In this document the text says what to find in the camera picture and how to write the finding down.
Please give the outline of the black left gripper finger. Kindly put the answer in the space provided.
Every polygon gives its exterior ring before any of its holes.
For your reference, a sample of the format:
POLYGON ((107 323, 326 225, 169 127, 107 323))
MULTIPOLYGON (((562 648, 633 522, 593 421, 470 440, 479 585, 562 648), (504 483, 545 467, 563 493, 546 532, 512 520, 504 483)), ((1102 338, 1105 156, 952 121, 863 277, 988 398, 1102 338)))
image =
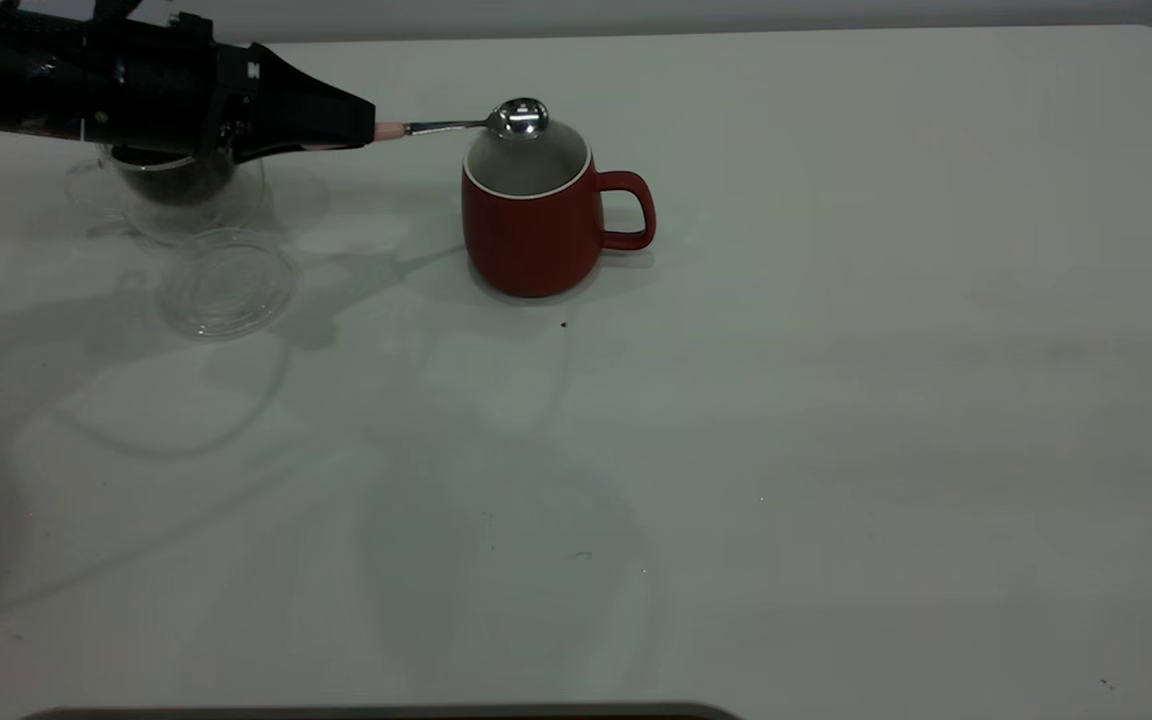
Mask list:
POLYGON ((252 46, 255 147, 362 147, 376 137, 376 106, 306 76, 273 50, 252 46))
POLYGON ((230 150, 234 162, 243 164, 275 156, 298 154, 298 152, 333 152, 364 149, 367 143, 346 143, 346 145, 287 145, 270 149, 236 147, 230 150))

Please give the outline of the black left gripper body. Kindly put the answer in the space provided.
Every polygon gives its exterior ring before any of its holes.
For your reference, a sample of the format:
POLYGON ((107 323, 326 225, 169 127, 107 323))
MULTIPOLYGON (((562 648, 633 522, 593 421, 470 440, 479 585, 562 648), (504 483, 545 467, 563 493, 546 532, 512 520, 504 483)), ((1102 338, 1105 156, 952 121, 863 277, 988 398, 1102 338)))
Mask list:
POLYGON ((251 46, 219 44, 207 18, 122 18, 86 35, 86 138, 174 156, 227 146, 250 122, 251 46))

